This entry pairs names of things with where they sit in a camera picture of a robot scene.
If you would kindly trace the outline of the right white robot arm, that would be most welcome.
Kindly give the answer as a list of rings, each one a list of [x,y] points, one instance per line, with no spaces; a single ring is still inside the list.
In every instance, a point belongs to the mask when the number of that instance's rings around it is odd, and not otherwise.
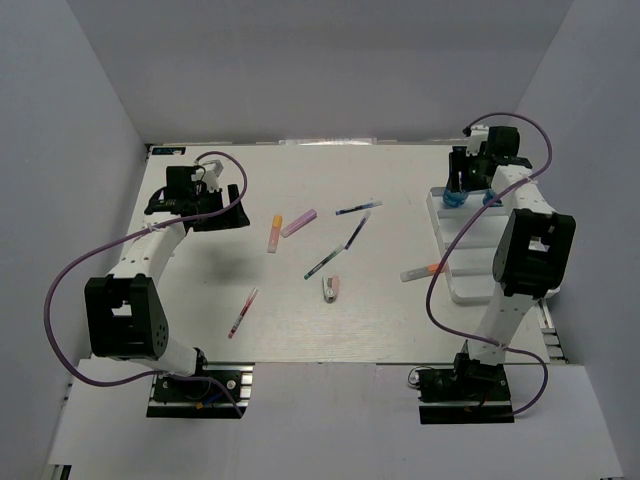
[[[467,145],[449,154],[445,196],[486,191],[493,195],[487,202],[499,202],[508,215],[492,263],[493,296],[451,374],[453,390],[472,399],[499,381],[505,348],[527,311],[560,286],[576,222],[542,196],[531,178],[532,164],[519,155],[515,127],[474,126],[466,135]]]

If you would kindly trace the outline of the pink highlighter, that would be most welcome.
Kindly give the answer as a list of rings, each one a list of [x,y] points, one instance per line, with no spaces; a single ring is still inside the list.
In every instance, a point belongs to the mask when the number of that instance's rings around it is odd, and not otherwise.
[[[289,236],[291,236],[292,234],[294,234],[295,232],[297,232],[298,230],[300,230],[301,228],[303,228],[304,226],[306,226],[316,218],[317,218],[316,210],[315,209],[308,210],[307,212],[302,214],[300,217],[298,217],[297,219],[289,223],[287,226],[285,226],[281,230],[281,236],[283,238],[288,238]]]

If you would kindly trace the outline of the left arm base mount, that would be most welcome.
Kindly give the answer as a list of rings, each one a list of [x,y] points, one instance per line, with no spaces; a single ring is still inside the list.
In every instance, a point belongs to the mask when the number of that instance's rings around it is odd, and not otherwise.
[[[221,383],[241,413],[248,407],[254,366],[205,364],[199,375]],[[222,388],[209,381],[183,381],[155,377],[149,394],[147,418],[232,419],[240,415]]]

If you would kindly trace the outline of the orange cap highlighter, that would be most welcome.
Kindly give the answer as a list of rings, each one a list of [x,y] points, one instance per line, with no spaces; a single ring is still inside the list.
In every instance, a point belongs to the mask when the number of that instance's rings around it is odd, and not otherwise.
[[[267,246],[267,252],[270,254],[275,254],[277,252],[278,242],[280,238],[280,231],[282,227],[282,220],[283,218],[279,214],[276,214],[273,217],[269,240],[268,240],[268,246]]]

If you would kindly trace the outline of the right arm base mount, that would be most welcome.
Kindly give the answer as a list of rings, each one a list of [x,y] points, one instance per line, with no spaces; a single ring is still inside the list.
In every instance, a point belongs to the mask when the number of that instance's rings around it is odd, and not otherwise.
[[[502,365],[485,365],[465,352],[451,367],[418,366],[408,385],[419,392],[423,425],[508,424],[514,421],[511,393]]]

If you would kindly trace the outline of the blue ink jar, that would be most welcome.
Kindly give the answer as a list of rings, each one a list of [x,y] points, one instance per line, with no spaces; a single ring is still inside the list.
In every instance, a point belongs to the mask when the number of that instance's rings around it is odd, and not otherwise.
[[[492,189],[485,191],[483,200],[484,205],[488,205],[490,208],[497,208],[502,206],[502,200],[497,198],[497,194]]]
[[[452,191],[445,188],[442,194],[442,201],[447,208],[459,208],[462,207],[468,198],[468,193],[465,191]]]

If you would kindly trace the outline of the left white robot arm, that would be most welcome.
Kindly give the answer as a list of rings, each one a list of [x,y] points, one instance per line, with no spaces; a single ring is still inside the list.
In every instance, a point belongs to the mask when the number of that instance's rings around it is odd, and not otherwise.
[[[176,374],[177,387],[191,399],[209,392],[212,377],[197,365],[200,351],[170,335],[157,284],[189,232],[250,225],[236,184],[228,186],[230,208],[224,208],[222,170],[218,160],[168,167],[166,185],[144,210],[145,234],[133,240],[106,276],[89,279],[84,289],[92,353]]]

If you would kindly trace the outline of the orange white highlighter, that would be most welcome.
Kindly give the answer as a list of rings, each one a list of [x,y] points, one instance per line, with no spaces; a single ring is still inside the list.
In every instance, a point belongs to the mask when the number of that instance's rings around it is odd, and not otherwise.
[[[433,276],[439,268],[439,264],[430,264],[424,267],[419,267],[411,270],[401,272],[399,278],[402,282],[410,282],[422,278],[428,278]]]

